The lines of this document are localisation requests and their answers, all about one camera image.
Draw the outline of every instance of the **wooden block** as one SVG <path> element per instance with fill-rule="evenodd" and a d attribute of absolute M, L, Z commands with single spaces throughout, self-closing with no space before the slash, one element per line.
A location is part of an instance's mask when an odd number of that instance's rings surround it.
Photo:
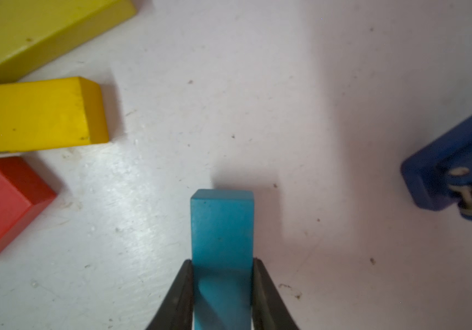
<path fill-rule="evenodd" d="M 133 15 L 129 0 L 0 0 L 0 83 L 14 83 Z"/>
<path fill-rule="evenodd" d="M 108 142 L 101 89 L 84 78 L 0 85 L 0 153 Z"/>
<path fill-rule="evenodd" d="M 0 252 L 55 197 L 22 158 L 0 158 Z"/>
<path fill-rule="evenodd" d="M 253 193 L 200 189 L 191 219 L 194 328 L 250 330 Z"/>

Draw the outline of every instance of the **blue plastic toy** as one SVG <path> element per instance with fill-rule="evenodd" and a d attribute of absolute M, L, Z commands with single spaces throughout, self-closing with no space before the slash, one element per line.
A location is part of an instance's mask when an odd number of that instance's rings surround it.
<path fill-rule="evenodd" d="M 418 207 L 439 211 L 457 202 L 472 220 L 472 116 L 405 160 L 401 173 Z"/>
<path fill-rule="evenodd" d="M 190 208 L 194 328 L 250 330 L 253 193 L 200 189 Z"/>

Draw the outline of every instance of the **white surface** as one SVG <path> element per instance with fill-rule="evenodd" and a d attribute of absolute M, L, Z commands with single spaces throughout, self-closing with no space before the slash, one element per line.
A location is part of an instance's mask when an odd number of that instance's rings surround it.
<path fill-rule="evenodd" d="M 301 329 L 472 328 L 472 222 L 399 174 L 472 114 L 472 1 L 156 0 L 24 80 L 65 76 L 113 141 L 23 155 L 60 195 L 0 255 L 0 329 L 143 329 L 211 187 L 255 191 Z"/>

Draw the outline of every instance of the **yellow block end face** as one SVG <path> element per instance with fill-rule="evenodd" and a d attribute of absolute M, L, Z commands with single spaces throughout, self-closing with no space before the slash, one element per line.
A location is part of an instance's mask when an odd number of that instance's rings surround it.
<path fill-rule="evenodd" d="M 130 0 L 0 0 L 0 83 L 13 83 L 136 13 Z"/>
<path fill-rule="evenodd" d="M 75 77 L 0 85 L 0 153 L 104 142 L 97 83 Z"/>

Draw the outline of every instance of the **red wooden block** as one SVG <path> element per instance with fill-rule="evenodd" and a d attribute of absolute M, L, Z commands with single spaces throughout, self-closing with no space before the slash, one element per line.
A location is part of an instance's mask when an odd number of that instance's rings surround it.
<path fill-rule="evenodd" d="M 21 157 L 0 158 L 0 252 L 55 197 Z"/>

